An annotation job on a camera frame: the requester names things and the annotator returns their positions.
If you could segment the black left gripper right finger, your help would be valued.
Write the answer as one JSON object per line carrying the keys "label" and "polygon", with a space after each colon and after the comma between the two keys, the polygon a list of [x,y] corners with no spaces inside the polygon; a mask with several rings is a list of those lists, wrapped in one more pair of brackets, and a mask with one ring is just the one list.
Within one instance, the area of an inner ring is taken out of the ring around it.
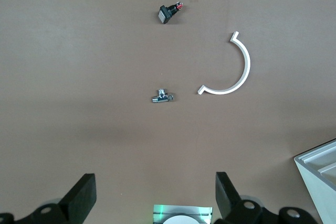
{"label": "black left gripper right finger", "polygon": [[215,179],[216,202],[221,218],[218,223],[260,223],[262,209],[250,199],[242,199],[226,172],[217,172]]}

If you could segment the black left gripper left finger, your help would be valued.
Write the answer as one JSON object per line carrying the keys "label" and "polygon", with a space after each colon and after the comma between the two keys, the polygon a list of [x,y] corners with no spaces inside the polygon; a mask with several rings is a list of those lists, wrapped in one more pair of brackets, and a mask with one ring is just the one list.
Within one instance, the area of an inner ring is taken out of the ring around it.
{"label": "black left gripper left finger", "polygon": [[84,223],[97,200],[95,174],[84,174],[56,204],[46,204],[32,214],[33,223]]}

